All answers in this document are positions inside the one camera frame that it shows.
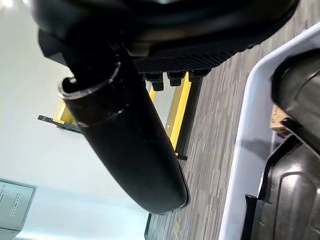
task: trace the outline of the white wall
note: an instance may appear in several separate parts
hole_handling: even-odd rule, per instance
[[[58,81],[71,76],[68,68],[44,58],[37,42],[37,26],[22,1],[0,11],[0,177],[39,186],[30,209],[33,216],[43,215],[50,223],[55,221],[56,212],[52,211],[66,208],[59,219],[61,227],[65,219],[70,224],[70,230],[65,226],[65,234],[75,235],[91,218],[107,221],[106,229],[126,221],[126,210],[116,203],[134,208],[133,212],[128,210],[128,216],[136,211],[143,222],[140,230],[144,230],[148,213],[122,190],[85,138],[37,120],[39,114],[54,115],[61,102]],[[62,202],[50,211],[48,199]],[[71,225],[84,209],[87,221]],[[41,223],[29,216],[25,227],[40,228]],[[100,235],[98,228],[93,229]]]
[[[126,202],[39,187],[23,231],[17,237],[144,240],[147,218],[148,213]]]

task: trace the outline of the black plastic part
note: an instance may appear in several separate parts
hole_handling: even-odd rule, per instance
[[[167,72],[168,79],[170,80],[171,87],[177,87],[181,85],[181,80],[185,77],[185,71]]]
[[[320,159],[294,135],[287,141],[268,160],[252,240],[320,238]]]
[[[246,213],[242,230],[241,240],[249,240],[251,238],[252,227],[254,224],[257,198],[251,195],[245,195]]]
[[[152,88],[154,91],[159,92],[164,90],[163,82],[152,82]]]
[[[154,91],[162,91],[164,89],[164,76],[161,72],[158,73],[145,73],[143,77],[152,83]]]
[[[60,95],[120,186],[150,213],[172,212],[188,204],[188,186],[143,82],[126,63],[90,88],[66,78]]]
[[[40,121],[44,121],[50,124],[54,124],[57,126],[57,128],[63,129],[63,130],[68,130],[77,134],[82,134],[82,132],[80,131],[80,129],[77,126],[74,126],[70,123],[59,123],[54,121],[51,117],[47,117],[47,116],[43,116],[43,115],[39,115],[38,116],[38,120]]]
[[[320,49],[287,58],[272,76],[272,100],[290,130],[320,154]]]
[[[148,219],[146,220],[145,230],[144,230],[144,239],[148,240],[148,232],[150,227],[150,221],[151,221],[151,213],[148,215]]]
[[[202,81],[193,82],[191,84],[188,99],[186,102],[182,124],[175,147],[175,152],[183,156],[187,155],[188,145],[192,132],[192,126],[194,124],[195,115],[197,111],[201,86]]]

